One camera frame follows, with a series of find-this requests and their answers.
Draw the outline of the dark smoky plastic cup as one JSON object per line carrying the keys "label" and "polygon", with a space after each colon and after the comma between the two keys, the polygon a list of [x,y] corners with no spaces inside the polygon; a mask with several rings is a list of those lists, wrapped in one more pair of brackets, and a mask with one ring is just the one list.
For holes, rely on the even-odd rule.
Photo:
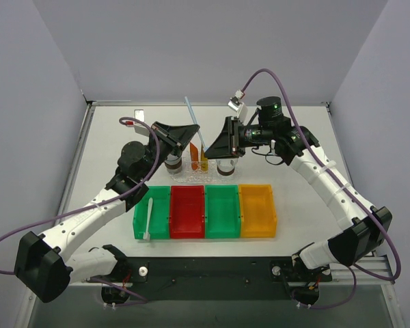
{"label": "dark smoky plastic cup", "polygon": [[177,174],[182,171],[182,157],[169,154],[164,161],[166,170],[169,174]]}

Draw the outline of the clear plastic cup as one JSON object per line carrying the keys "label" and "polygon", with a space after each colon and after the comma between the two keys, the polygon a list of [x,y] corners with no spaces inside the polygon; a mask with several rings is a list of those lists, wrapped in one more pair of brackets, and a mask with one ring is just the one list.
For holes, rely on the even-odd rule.
{"label": "clear plastic cup", "polygon": [[231,159],[217,159],[217,172],[221,176],[231,176],[236,171],[236,165],[238,163],[237,158]]}

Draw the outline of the yellow toothpaste tube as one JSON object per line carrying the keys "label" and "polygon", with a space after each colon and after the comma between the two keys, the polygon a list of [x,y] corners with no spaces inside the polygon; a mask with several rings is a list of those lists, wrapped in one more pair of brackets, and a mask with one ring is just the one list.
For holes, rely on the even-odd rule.
{"label": "yellow toothpaste tube", "polygon": [[208,159],[205,156],[205,148],[203,145],[201,145],[200,150],[200,169],[204,173],[208,171]]}

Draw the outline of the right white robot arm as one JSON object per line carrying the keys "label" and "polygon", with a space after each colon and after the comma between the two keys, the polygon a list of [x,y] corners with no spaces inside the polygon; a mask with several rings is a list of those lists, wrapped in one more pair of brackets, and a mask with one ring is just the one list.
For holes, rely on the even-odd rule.
{"label": "right white robot arm", "polygon": [[223,128],[205,152],[208,159],[237,159],[246,148],[268,146],[271,155],[300,174],[331,211],[341,233],[312,243],[298,251],[294,262],[307,270],[331,263],[347,267],[377,248],[384,240],[381,229],[392,220],[386,208],[376,208],[362,197],[337,170],[315,136],[304,126],[293,124],[282,112],[281,99],[268,96],[257,101],[258,123],[245,124],[247,108],[239,90],[228,105],[237,112],[225,118]]}

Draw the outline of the orange toothpaste tube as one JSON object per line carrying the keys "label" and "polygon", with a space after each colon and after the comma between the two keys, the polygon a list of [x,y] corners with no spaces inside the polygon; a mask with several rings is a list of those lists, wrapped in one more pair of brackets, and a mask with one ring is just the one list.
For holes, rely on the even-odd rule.
{"label": "orange toothpaste tube", "polygon": [[200,166],[198,148],[193,143],[190,143],[189,152],[190,152],[190,158],[191,158],[191,169],[193,171],[196,171],[198,170]]}

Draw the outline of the light blue toothbrush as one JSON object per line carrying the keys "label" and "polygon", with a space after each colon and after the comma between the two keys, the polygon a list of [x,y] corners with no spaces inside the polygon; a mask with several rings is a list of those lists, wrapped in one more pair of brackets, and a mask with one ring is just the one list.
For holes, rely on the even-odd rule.
{"label": "light blue toothbrush", "polygon": [[[196,116],[195,116],[193,107],[191,106],[191,103],[190,103],[190,101],[189,101],[189,99],[188,99],[187,96],[184,97],[184,101],[185,101],[185,104],[187,105],[187,109],[188,109],[188,111],[189,111],[189,115],[190,115],[190,117],[191,117],[191,119],[192,119],[192,122],[193,122],[194,124],[196,124],[196,125],[199,125],[199,123],[198,123],[198,121],[197,121],[197,118],[196,118]],[[205,142],[204,142],[204,138],[203,138],[203,136],[202,136],[201,130],[199,129],[197,133],[198,133],[198,135],[199,135],[202,148],[204,149],[204,152],[205,152],[205,151],[207,151],[208,147],[206,146],[206,144],[205,144]]]}

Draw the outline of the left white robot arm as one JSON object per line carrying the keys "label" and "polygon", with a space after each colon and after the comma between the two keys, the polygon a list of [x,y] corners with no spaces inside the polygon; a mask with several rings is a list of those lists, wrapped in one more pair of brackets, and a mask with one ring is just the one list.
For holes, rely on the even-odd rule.
{"label": "left white robot arm", "polygon": [[115,247],[102,246],[83,256],[75,251],[111,220],[132,209],[148,192],[146,182],[155,171],[168,157],[180,157],[200,129],[197,124],[147,125],[129,117],[119,122],[132,122],[137,133],[148,136],[147,144],[130,141],[122,147],[113,178],[87,206],[66,213],[63,222],[48,230],[28,232],[20,239],[14,274],[44,303],[58,298],[79,280],[105,275],[118,281],[126,275],[126,257]]}

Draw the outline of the clear textured holder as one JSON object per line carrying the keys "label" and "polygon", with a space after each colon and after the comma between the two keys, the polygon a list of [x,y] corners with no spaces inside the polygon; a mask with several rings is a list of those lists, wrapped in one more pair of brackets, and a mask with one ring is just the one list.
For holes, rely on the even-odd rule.
{"label": "clear textured holder", "polygon": [[217,173],[217,164],[216,160],[209,160],[208,161],[208,171],[202,172],[200,166],[198,170],[193,171],[191,169],[191,158],[190,153],[187,152],[186,155],[182,158],[182,173],[183,179],[185,182],[190,183],[212,183],[217,182],[218,180],[218,173]]}

